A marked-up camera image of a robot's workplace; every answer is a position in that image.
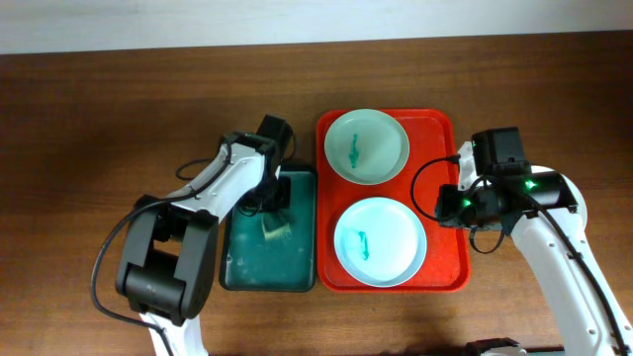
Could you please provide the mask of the green yellow sponge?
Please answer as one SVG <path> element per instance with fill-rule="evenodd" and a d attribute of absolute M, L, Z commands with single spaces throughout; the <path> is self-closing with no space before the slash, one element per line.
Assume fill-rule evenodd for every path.
<path fill-rule="evenodd" d="M 291 232 L 290 222 L 277 216 L 265 216 L 261 220 L 262 233 L 265 240 L 283 237 Z"/>

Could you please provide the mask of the light blue plate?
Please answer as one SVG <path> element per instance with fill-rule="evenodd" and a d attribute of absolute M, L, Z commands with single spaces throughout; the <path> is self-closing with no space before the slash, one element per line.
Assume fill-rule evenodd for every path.
<path fill-rule="evenodd" d="M 405 204 L 372 197 L 342 213 L 333 246 L 338 262 L 353 279 L 370 287 L 393 288 L 420 270 L 427 237 L 421 221 Z"/>

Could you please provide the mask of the white plate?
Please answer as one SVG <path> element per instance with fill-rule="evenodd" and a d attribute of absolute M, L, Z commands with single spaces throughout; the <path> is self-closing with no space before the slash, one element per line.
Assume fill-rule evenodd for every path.
<path fill-rule="evenodd" d="M 532 166 L 532 172 L 533 173 L 554 172 L 554 169 L 552 169 L 550 167 L 546 167 L 546 166 L 533 165 Z M 577 187 L 577 185 L 572 180 L 570 180 L 566 175 L 563 175 L 563 178 L 564 178 L 567 186 L 569 187 L 573 197 L 575 198 L 576 202 L 578 203 L 577 211 L 578 211 L 578 214 L 582 218 L 583 226 L 587 227 L 587 224 L 588 224 L 588 208 L 587 208 L 586 200 L 585 200 L 583 194 L 581 193 L 580 189 Z"/>

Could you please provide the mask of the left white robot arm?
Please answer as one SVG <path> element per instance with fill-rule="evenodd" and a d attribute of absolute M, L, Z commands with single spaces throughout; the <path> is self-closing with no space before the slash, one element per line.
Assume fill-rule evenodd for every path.
<path fill-rule="evenodd" d="M 123 219 L 116 290 L 139 313 L 157 354 L 204 348 L 183 337 L 213 285 L 220 222 L 235 207 L 256 215 L 289 206 L 289 184 L 279 174 L 294 137 L 287 121 L 267 115 L 256 132 L 227 135 L 184 187 L 141 197 Z"/>

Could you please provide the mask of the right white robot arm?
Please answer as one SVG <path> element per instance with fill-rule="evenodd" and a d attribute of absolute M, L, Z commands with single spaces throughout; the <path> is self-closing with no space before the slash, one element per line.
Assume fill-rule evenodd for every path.
<path fill-rule="evenodd" d="M 439 189 L 438 224 L 511 238 L 538 281 L 567 354 L 631 354 L 632 324 L 589 247 L 579 189 L 555 170 L 534 171 L 516 128 L 475 133 L 452 160 L 459 180 Z"/>

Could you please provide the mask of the red plastic tray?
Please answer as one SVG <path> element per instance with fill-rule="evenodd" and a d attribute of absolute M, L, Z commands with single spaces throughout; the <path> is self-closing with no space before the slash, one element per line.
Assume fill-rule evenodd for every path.
<path fill-rule="evenodd" d="M 438 189 L 443 184 L 455 184 L 458 170 L 450 163 L 436 163 L 424 169 L 411 185 L 415 171 L 424 163 L 455 153 L 450 120 L 432 109 L 387 109 L 405 129 L 409 139 L 409 158 L 404 169 L 394 179 L 380 185 L 351 183 L 329 166 L 324 153 L 327 129 L 345 112 L 333 110 L 323 114 L 316 124 L 317 223 L 316 265 L 322 283 L 334 292 L 342 293 L 433 293 L 455 292 L 466 285 L 470 277 L 467 237 L 460 229 L 441 227 L 424 217 L 427 237 L 426 259 L 413 278 L 393 288 L 374 288 L 353 279 L 340 265 L 333 246 L 335 225 L 352 204 L 367 198 L 385 197 L 405 204 L 414 203 L 409 190 L 414 189 L 416 203 L 425 212 L 435 207 Z"/>

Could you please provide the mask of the dark green water basin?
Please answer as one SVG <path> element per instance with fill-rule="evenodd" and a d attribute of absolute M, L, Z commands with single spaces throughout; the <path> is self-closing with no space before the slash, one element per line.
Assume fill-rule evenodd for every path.
<path fill-rule="evenodd" d="M 291 204 L 276 212 L 235 208 L 227 216 L 219 281 L 229 291 L 309 291 L 316 280 L 317 172 L 307 164 L 289 164 L 280 176 L 291 179 Z M 277 216 L 291 232 L 265 240 L 261 220 Z"/>

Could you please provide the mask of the pale green plate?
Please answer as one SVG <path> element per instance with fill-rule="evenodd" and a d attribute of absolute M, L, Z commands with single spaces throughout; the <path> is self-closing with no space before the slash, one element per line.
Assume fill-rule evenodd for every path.
<path fill-rule="evenodd" d="M 395 178 L 406 166 L 409 152 L 404 127 L 378 110 L 347 112 L 325 133 L 327 163 L 340 177 L 359 185 L 379 185 Z"/>

